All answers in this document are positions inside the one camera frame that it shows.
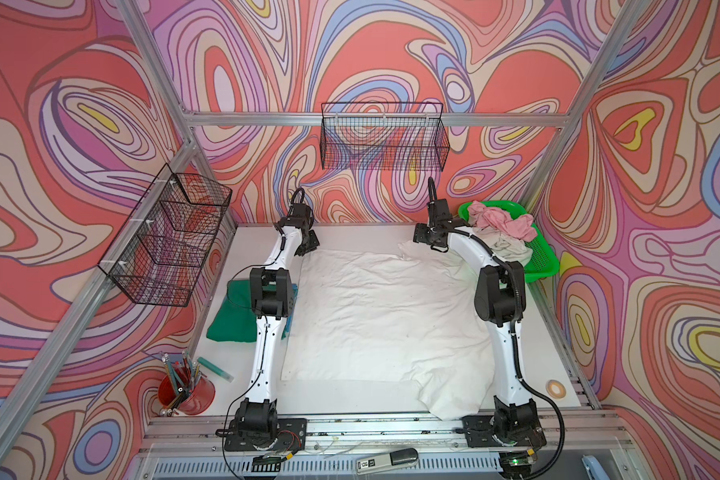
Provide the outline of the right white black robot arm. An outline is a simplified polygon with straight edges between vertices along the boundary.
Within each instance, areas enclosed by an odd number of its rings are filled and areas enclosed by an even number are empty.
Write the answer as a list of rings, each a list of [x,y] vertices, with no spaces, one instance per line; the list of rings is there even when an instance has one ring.
[[[524,267],[501,258],[467,222],[455,217],[448,202],[437,195],[435,181],[427,182],[428,221],[415,227],[413,241],[440,253],[455,253],[477,274],[474,310],[487,324],[494,348],[494,414],[489,432],[491,440],[510,447],[546,444],[536,399],[555,412],[560,437],[557,448],[565,445],[566,427],[562,412],[549,396],[530,386],[523,372],[521,327],[526,310]]]

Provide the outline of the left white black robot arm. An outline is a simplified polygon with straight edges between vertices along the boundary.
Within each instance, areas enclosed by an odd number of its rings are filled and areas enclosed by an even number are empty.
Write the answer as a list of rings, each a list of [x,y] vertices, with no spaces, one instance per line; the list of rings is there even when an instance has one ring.
[[[232,428],[253,447],[274,445],[279,436],[277,400],[284,332],[296,304],[291,266],[319,246],[314,213],[306,192],[297,188],[285,216],[274,224],[278,240],[267,259],[249,274],[251,311],[256,318],[256,350],[249,386],[242,394]]]

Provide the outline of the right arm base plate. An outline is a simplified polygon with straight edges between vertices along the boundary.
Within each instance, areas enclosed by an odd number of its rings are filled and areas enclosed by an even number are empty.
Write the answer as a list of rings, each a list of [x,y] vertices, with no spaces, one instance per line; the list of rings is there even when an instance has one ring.
[[[471,448],[507,447],[540,449],[547,445],[537,417],[510,419],[496,415],[474,415],[462,419],[464,436]]]

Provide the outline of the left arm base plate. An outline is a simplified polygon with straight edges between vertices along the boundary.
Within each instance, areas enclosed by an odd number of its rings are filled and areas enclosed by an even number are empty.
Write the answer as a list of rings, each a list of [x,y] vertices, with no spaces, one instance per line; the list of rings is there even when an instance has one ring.
[[[232,420],[223,437],[225,452],[298,452],[304,448],[308,420],[306,418],[279,419],[273,435],[266,432],[242,430]]]

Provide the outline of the green plastic basket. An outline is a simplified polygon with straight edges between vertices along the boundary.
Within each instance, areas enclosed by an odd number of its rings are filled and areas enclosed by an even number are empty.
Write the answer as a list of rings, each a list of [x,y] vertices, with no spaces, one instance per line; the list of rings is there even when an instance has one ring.
[[[506,211],[512,219],[517,219],[527,214],[526,209],[522,205],[509,200],[482,201],[482,204],[486,207],[502,209]],[[545,239],[539,226],[536,223],[532,223],[531,226],[536,230],[537,236],[532,241],[526,243],[526,246],[532,250],[530,261],[525,266],[525,276],[528,284],[543,278],[552,277],[556,275],[560,269],[560,261]]]

